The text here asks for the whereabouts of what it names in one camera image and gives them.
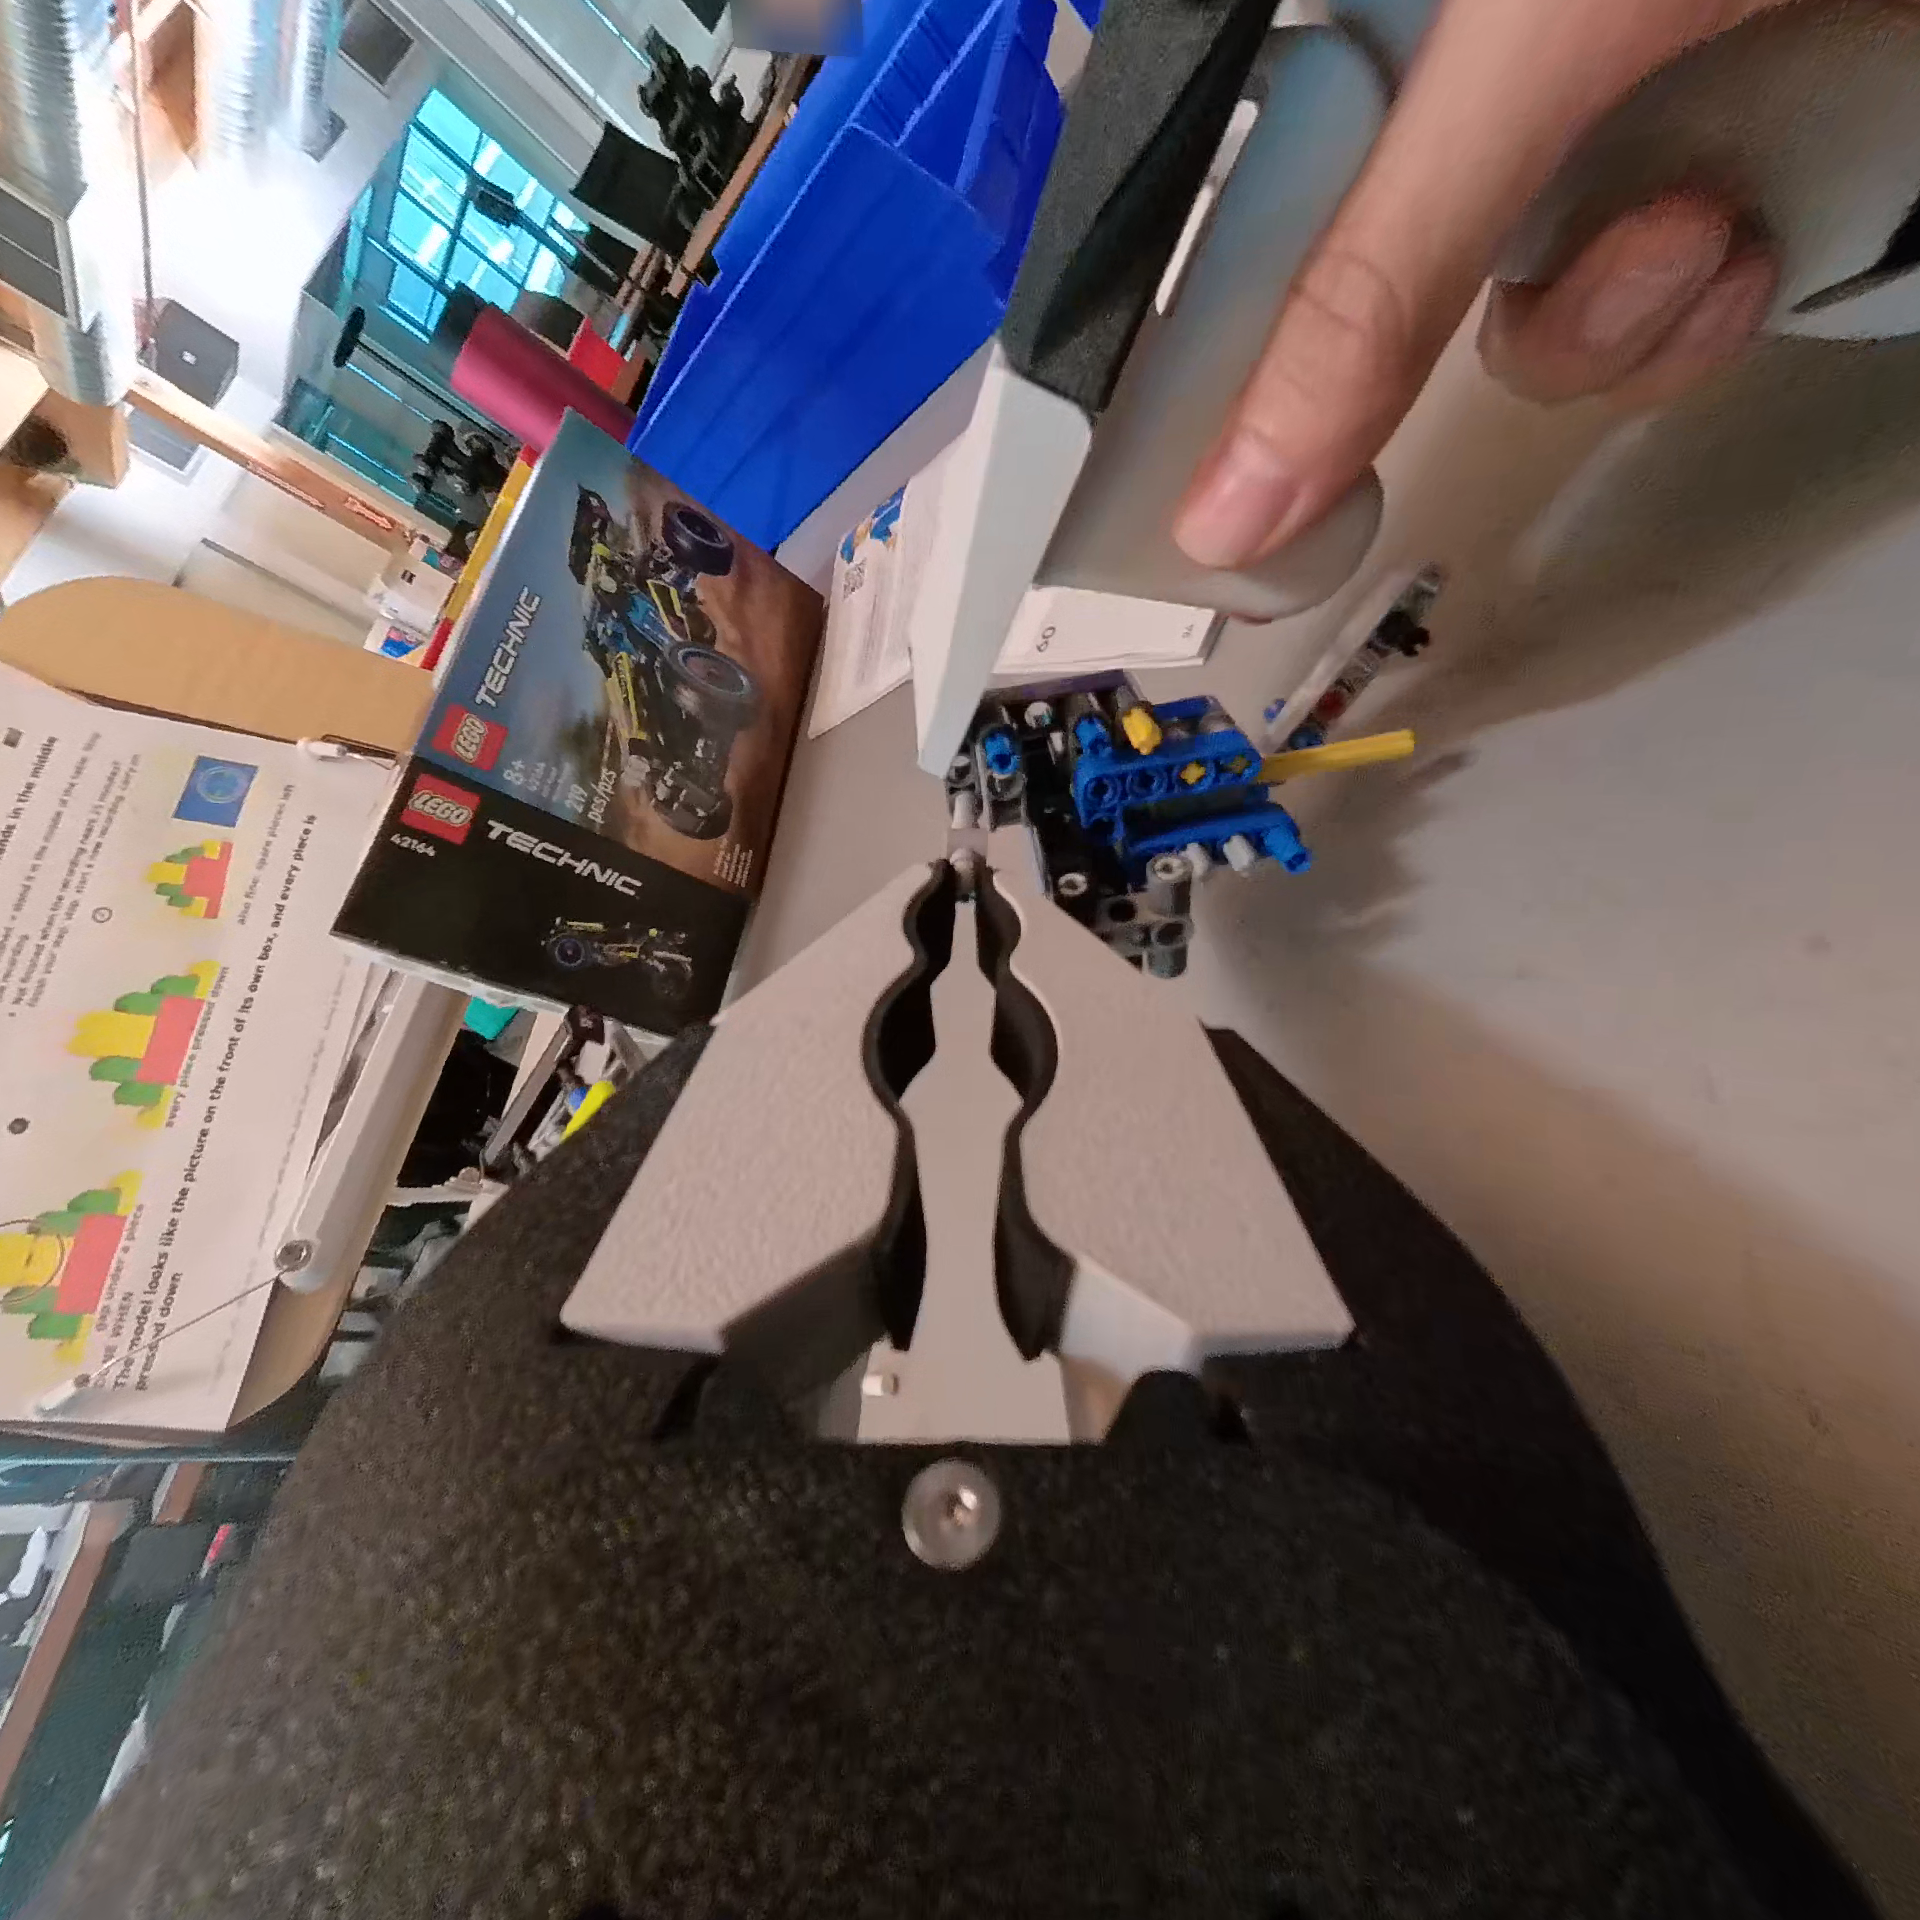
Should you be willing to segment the blue storage bin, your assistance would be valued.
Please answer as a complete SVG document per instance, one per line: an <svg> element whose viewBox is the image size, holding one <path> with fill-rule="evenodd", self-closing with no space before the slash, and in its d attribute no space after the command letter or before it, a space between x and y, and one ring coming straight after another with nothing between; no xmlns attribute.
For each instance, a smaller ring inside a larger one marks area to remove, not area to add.
<svg viewBox="0 0 1920 1920"><path fill-rule="evenodd" d="M847 128L701 338L655 380L632 458L775 551L996 330L1003 230Z"/></svg>
<svg viewBox="0 0 1920 1920"><path fill-rule="evenodd" d="M689 300L683 319L706 327L714 287L762 252L847 128L899 146L1003 230L996 276L1007 304L1065 122L1047 64L1056 22L1056 6L877 6L863 51L825 62L802 94L721 236L714 282Z"/></svg>

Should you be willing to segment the blue grey lego sub-assembly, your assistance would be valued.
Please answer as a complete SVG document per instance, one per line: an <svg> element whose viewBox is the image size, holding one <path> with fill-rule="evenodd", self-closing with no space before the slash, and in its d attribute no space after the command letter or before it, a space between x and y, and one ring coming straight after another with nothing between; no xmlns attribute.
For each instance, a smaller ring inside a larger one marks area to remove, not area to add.
<svg viewBox="0 0 1920 1920"><path fill-rule="evenodd" d="M1309 872L1287 784L1416 752L1409 730L1339 731L1388 668L1426 649L1444 586L1436 562L1395 582L1255 731L1211 696L1152 702L1121 670L985 698L945 774L952 842L1024 831L1047 902L1136 971L1181 976L1209 875Z"/></svg>

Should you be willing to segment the magenta padded seat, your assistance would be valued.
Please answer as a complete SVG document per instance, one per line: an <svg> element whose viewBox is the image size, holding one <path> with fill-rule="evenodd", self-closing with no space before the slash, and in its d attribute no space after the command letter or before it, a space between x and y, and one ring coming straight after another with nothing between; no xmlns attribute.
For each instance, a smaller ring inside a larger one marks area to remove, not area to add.
<svg viewBox="0 0 1920 1920"><path fill-rule="evenodd" d="M531 456L544 456L569 417L626 446L635 417L513 314L476 304L449 371L451 392Z"/></svg>

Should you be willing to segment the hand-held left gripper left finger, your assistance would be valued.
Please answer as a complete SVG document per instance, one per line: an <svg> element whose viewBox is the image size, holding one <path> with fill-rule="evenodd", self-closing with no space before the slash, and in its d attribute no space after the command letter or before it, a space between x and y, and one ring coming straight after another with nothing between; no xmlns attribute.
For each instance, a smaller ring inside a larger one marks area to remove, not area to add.
<svg viewBox="0 0 1920 1920"><path fill-rule="evenodd" d="M928 1232L903 1094L938 1049L954 864L906 870L737 999L567 1296L567 1334L731 1361L907 1348Z"/></svg>

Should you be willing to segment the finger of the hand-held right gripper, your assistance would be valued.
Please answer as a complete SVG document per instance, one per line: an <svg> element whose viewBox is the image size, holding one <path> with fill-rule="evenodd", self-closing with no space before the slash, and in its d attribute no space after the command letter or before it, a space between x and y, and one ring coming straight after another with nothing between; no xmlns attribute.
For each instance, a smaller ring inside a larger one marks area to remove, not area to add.
<svg viewBox="0 0 1920 1920"><path fill-rule="evenodd" d="M1068 511L1090 419L1021 376L1002 342L981 359L967 425L939 460L907 624L920 768L945 778Z"/></svg>

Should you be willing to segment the folded paper leaflet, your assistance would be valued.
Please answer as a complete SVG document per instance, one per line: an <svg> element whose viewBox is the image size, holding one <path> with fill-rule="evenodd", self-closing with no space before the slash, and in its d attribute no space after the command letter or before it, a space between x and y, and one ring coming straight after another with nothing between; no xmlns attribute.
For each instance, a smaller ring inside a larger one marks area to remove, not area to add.
<svg viewBox="0 0 1920 1920"><path fill-rule="evenodd" d="M911 681L925 534L928 483L920 475L855 521L832 551L808 739L825 737Z"/></svg>

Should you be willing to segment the lego instruction booklet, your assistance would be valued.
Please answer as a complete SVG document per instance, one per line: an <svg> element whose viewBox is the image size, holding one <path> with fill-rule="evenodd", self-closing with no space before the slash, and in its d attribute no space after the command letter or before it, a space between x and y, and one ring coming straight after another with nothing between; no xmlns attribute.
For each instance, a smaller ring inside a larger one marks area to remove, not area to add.
<svg viewBox="0 0 1920 1920"><path fill-rule="evenodd" d="M1077 587L1036 596L1027 658L1042 676L1200 665L1224 622L1211 608Z"/></svg>

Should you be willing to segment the person's right hand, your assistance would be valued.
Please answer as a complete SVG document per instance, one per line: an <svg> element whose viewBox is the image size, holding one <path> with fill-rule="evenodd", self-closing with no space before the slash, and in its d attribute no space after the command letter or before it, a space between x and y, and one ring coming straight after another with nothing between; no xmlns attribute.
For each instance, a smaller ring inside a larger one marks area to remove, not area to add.
<svg viewBox="0 0 1920 1920"><path fill-rule="evenodd" d="M1578 139L1754 3L1444 3L1352 192L1297 272L1173 524L1200 568L1249 570L1348 491L1491 283ZM1523 400L1653 407L1733 363L1779 270L1740 203L1685 184L1539 283L1499 282L1485 374Z"/></svg>

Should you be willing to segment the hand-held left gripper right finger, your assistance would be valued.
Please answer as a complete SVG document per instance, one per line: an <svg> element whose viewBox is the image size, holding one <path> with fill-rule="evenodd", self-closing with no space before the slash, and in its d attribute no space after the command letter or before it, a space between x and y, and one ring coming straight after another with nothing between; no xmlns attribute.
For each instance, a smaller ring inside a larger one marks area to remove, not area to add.
<svg viewBox="0 0 1920 1920"><path fill-rule="evenodd" d="M1095 1376L1331 1352L1354 1315L1209 1034L1059 906L976 879L999 1158L999 1318Z"/></svg>

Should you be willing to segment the printed instruction sheet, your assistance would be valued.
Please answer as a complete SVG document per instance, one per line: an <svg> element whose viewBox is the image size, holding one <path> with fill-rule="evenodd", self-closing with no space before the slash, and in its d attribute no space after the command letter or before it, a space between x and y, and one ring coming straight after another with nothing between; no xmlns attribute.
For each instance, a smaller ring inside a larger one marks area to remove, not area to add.
<svg viewBox="0 0 1920 1920"><path fill-rule="evenodd" d="M344 1072L388 775L2 686L4 1425L223 1431Z"/></svg>

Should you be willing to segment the lego set cardboard box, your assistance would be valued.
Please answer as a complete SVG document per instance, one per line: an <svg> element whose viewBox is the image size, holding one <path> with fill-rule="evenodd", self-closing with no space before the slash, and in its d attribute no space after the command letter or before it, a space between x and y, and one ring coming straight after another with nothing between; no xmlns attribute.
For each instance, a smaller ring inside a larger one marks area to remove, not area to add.
<svg viewBox="0 0 1920 1920"><path fill-rule="evenodd" d="M661 1041L759 898L823 596L565 414L439 664L335 935Z"/></svg>

